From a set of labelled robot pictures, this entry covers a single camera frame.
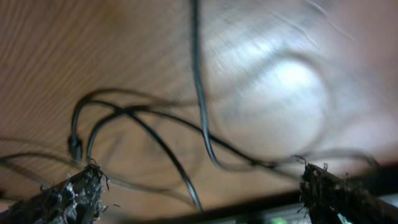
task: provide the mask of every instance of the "black plug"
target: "black plug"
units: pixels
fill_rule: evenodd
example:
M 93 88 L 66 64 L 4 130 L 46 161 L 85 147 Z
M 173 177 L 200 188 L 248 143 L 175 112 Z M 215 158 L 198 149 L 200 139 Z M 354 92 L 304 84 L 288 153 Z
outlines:
M 81 143 L 80 138 L 69 136 L 68 147 L 69 147 L 69 153 L 72 156 L 72 159 L 75 162 L 80 163 L 81 159 L 83 158 L 83 148 L 82 148 L 82 143 Z

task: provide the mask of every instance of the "brown wood grain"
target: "brown wood grain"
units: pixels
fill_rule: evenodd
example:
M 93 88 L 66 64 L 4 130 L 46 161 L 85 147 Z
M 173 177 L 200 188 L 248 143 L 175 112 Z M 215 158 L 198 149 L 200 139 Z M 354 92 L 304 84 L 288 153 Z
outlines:
M 203 1 L 203 71 L 211 130 L 247 153 L 280 158 L 355 148 L 382 164 L 398 159 L 398 4 L 372 1 Z M 0 154 L 67 156 L 74 104 L 89 91 L 118 87 L 195 102 L 189 1 L 0 1 Z M 149 102 L 101 96 L 120 105 Z M 199 122 L 198 108 L 169 109 Z M 78 131 L 109 109 L 88 106 Z M 175 151 L 205 209 L 297 189 L 294 180 L 256 170 L 230 173 L 209 160 L 201 135 L 142 115 Z M 5 141 L 30 139 L 42 145 Z M 239 162 L 215 146 L 224 161 Z M 188 195 L 160 147 L 127 118 L 101 130 L 93 157 L 126 181 Z M 51 182 L 76 172 L 54 161 L 14 161 Z M 320 160 L 354 174 L 362 162 Z M 297 173 L 300 164 L 290 166 Z M 0 168 L 0 189 L 30 197 L 39 185 Z M 115 185 L 104 195 L 132 217 L 196 212 L 182 202 Z

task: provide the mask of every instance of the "wooden table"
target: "wooden table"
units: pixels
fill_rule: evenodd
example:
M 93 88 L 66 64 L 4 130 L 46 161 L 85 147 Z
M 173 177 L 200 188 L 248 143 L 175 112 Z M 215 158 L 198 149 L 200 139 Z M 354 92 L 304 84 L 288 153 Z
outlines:
M 280 158 L 349 148 L 381 163 L 398 159 L 398 2 L 394 0 L 206 0 L 201 7 L 203 76 L 211 131 L 247 153 Z M 67 155 L 76 101 L 98 88 L 128 88 L 195 102 L 190 61 L 191 13 L 183 0 L 2 0 L 0 134 L 52 147 L 1 141 L 0 153 Z M 120 105 L 148 102 L 101 97 Z M 199 122 L 198 107 L 169 109 Z M 78 131 L 110 110 L 89 106 Z M 192 177 L 205 210 L 298 188 L 296 180 L 257 170 L 232 173 L 209 160 L 199 133 L 142 116 L 172 147 Z M 238 159 L 215 146 L 224 161 Z M 126 181 L 188 195 L 160 147 L 127 118 L 101 130 L 93 157 Z M 58 182 L 70 167 L 38 158 L 14 161 Z M 355 174 L 349 159 L 317 161 Z M 290 166 L 297 173 L 303 166 Z M 0 169 L 0 189 L 26 198 L 29 179 Z M 111 186 L 104 203 L 132 217 L 197 212 L 157 194 Z

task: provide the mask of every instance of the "wooden surface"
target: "wooden surface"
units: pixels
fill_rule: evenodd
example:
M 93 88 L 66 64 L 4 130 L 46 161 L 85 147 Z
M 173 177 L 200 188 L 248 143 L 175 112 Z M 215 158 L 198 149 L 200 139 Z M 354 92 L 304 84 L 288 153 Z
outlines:
M 398 3 L 394 0 L 203 1 L 203 71 L 211 130 L 246 152 L 279 158 L 305 151 L 356 148 L 385 164 L 398 159 Z M 1 141 L 0 153 L 67 155 L 77 100 L 104 87 L 130 88 L 168 100 L 196 100 L 190 62 L 190 5 L 183 0 L 0 1 L 0 135 L 52 147 Z M 102 97 L 129 105 L 133 96 Z M 198 108 L 170 109 L 196 123 Z M 79 122 L 86 138 L 109 113 L 90 106 Z M 298 188 L 257 170 L 213 166 L 200 134 L 142 116 L 192 177 L 205 209 Z M 224 161 L 238 162 L 215 147 Z M 93 157 L 126 181 L 188 192 L 162 150 L 127 118 L 101 130 Z M 322 160 L 349 175 L 365 167 Z M 44 159 L 19 159 L 49 181 L 75 170 Z M 291 167 L 297 173 L 300 164 Z M 0 169 L 0 189 L 30 197 L 39 185 Z M 104 203 L 132 217 L 196 212 L 172 198 L 111 185 Z

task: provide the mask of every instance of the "scratch on surface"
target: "scratch on surface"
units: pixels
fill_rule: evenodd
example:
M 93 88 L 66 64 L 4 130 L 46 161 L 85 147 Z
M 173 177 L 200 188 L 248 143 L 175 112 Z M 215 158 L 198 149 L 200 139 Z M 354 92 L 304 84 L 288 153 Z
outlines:
M 300 32 L 304 35 L 304 37 L 305 37 L 312 45 L 314 45 L 314 47 L 317 47 L 317 44 L 315 43 L 315 41 L 314 41 L 310 36 L 308 36 L 307 32 L 306 32 L 303 28 L 301 28 L 301 27 L 298 26 L 297 24 L 294 24 L 294 22 L 288 20 L 287 18 L 285 18 L 285 17 L 283 17 L 283 16 L 281 16 L 281 15 L 279 15 L 279 14 L 276 14 L 275 12 L 272 12 L 272 10 L 268 9 L 267 7 L 263 6 L 263 8 L 264 8 L 266 11 L 268 11 L 269 13 L 271 13 L 273 16 L 275 16 L 276 18 L 278 18 L 278 19 L 284 21 L 285 23 L 287 23 L 287 24 L 290 25 L 291 27 L 293 27 L 293 28 L 297 29 L 298 31 L 300 31 Z
M 325 16 L 326 21 L 328 21 L 329 25 L 331 25 L 334 28 L 334 30 L 336 30 L 341 35 L 345 36 L 347 39 L 354 40 L 354 37 L 350 33 L 348 33 L 347 31 L 345 31 L 342 28 L 340 28 L 336 24 L 336 22 L 333 19 L 330 18 L 330 16 L 326 12 L 326 10 L 324 10 L 321 6 L 319 6 L 317 3 L 309 1 L 309 0 L 307 0 L 306 3 L 308 3 L 311 6 L 313 6 L 316 10 L 320 11 Z

